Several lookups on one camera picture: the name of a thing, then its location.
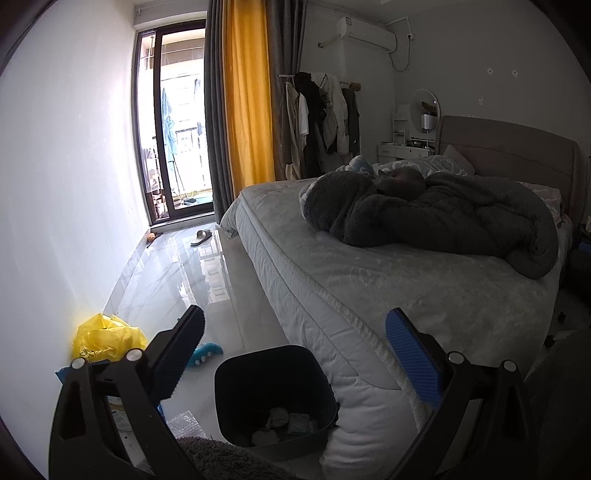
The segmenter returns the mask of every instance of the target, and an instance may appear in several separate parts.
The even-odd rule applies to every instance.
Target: glossy floor
[[[199,229],[212,238],[198,247]],[[204,342],[219,343],[214,356],[183,374],[173,396],[163,402],[166,418],[190,410],[203,430],[223,440],[217,425],[213,379],[217,366],[231,356],[288,343],[239,238],[228,240],[214,223],[159,236],[143,253],[124,292],[117,315],[152,339],[173,327],[191,304],[205,312]],[[133,435],[125,435],[133,445]],[[322,479],[314,454],[281,466],[301,478]]]

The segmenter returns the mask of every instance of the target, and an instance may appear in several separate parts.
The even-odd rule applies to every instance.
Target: white wall
[[[395,75],[397,103],[426,88],[444,115],[539,128],[575,140],[589,154],[589,81],[560,33],[529,0],[446,5],[410,21],[416,40],[410,67]],[[394,31],[400,41],[394,57],[403,66],[406,24]]]
[[[54,372],[148,228],[131,127],[134,7],[58,0],[0,77],[0,415],[47,474]]]
[[[386,52],[356,40],[340,39],[318,48],[318,42],[335,34],[336,21],[343,16],[332,9],[309,5],[300,70],[330,73],[339,80],[361,83],[361,91],[356,93],[361,153],[376,162],[377,145],[392,140],[394,71]]]

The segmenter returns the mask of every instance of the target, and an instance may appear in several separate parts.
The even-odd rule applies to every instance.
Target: mattress
[[[240,234],[287,338],[314,353],[340,403],[324,474],[386,478],[417,435],[417,406],[385,341],[385,314],[402,307],[445,350],[484,365],[512,358],[526,373],[550,324],[571,227],[559,230],[552,272],[533,281],[492,257],[343,245],[301,217],[307,182],[243,190],[222,226]]]

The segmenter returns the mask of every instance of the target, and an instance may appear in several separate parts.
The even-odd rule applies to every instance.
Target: blue toy
[[[207,357],[210,357],[212,355],[212,353],[222,354],[222,347],[213,342],[208,342],[204,343],[203,345],[199,345],[191,355],[187,367],[193,367],[195,365],[202,364],[205,360],[207,360]]]

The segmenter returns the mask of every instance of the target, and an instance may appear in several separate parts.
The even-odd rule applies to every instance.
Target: gray blanket
[[[315,182],[302,213],[314,228],[354,247],[404,242],[455,254],[505,259],[525,277],[545,276],[556,263],[558,237],[543,201],[519,183],[497,177],[436,173],[411,202],[376,193],[358,173],[338,171]]]

